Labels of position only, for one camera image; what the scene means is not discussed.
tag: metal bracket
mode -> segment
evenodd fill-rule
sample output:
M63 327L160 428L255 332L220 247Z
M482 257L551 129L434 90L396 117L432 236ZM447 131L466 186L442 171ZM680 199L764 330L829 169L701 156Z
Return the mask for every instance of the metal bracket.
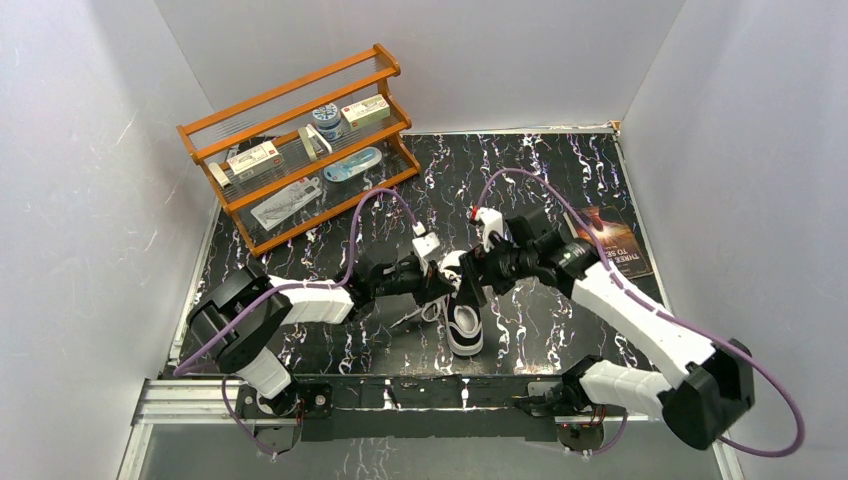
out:
M327 418L333 407L333 387L327 383L304 383L298 382L297 396L302 403L303 418ZM242 384L238 389L236 400L236 413L240 418L268 419L279 418L273 413L268 413L262 408L262 397L256 393L256 389L247 384ZM287 417L294 417L292 412Z

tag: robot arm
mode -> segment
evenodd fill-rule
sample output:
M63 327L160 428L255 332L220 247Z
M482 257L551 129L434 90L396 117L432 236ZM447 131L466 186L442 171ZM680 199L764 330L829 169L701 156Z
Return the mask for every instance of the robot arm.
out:
M406 293L418 305L455 294L450 320L452 313L484 306L483 287L503 295L518 280L537 278L610 323L659 372L588 356L565 372L561 384L544 398L531 398L530 408L557 403L577 413L592 405L619 405L663 418L685 443L706 449L753 406L753 372L748 363L657 317L657 312L665 311L661 305L614 266L604 265L589 243L572 241L570 234L554 228L544 210L504 220L494 210L480 209L473 220L485 236L481 245L460 255L458 289L455 276L448 278L450 272L441 270L434 258L438 238L417 228L413 252L407 257L380 261L365 255L356 262L344 288L330 288L327 281L324 290L310 282L309 288L289 288L273 295L209 353L222 373L239 375L267 399L275 414L285 415L299 401L297 382L265 347L280 325L339 324L370 311L376 297ZM247 305L282 283L299 282L269 277L246 266L192 310L189 328L200 341L209 342ZM738 342L734 345L745 350Z
M621 332L659 372L615 365L588 356L562 376L562 385L536 399L560 402L579 412L590 405L618 405L662 418L685 443L710 445L754 404L753 371L737 356L656 314L665 308L630 283L614 265L604 265L588 242L571 241L539 209L504 220L490 209L475 211L472 223L483 245L461 261L460 305L481 306L483 286L499 295L522 278L538 278ZM504 238L508 231L511 240ZM747 349L731 340L734 346Z
M302 282L266 275L256 265L248 264L201 299L189 313L189 330L207 343L260 295L292 284L292 288L270 296L248 313L209 350L220 372L238 375L266 399L275 414L286 415L297 406L297 382L265 346L281 325L338 325L368 313L376 297L411 293L423 305L455 290L433 258L439 247L436 235L424 231L420 224L415 226L415 232L418 236L410 255L384 262L364 255L356 262L344 288L331 288L334 282L330 280L311 281L309 287L297 288L294 285ZM320 284L327 288L316 288Z

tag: cable connector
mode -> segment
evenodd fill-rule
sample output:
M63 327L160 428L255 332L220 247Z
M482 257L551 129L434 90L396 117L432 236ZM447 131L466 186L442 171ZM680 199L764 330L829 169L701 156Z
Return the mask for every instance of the cable connector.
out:
M420 237L427 233L427 229L424 228L424 224L421 222L416 223L412 226L412 232L415 233L416 237Z

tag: black and white shoe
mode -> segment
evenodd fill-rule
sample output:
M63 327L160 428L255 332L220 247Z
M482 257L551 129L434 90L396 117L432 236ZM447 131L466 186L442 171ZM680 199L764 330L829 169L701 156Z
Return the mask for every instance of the black and white shoe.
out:
M453 296L448 297L446 330L448 346L454 355L473 357L483 349L483 322L480 310L466 305L457 305Z
M456 290L462 277L459 273L459 257L465 252L456 250L442 259L439 271L453 283ZM483 323L480 321L480 310L476 307L457 305L456 298L448 295L445 305L445 330L448 346L454 355L472 357L483 349Z

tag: small bottle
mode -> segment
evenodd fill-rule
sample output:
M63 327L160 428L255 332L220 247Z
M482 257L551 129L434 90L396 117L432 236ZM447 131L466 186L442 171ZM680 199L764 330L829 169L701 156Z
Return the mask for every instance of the small bottle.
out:
M338 107L328 103L323 107L312 110L315 128L328 142L338 140L342 136L342 115Z

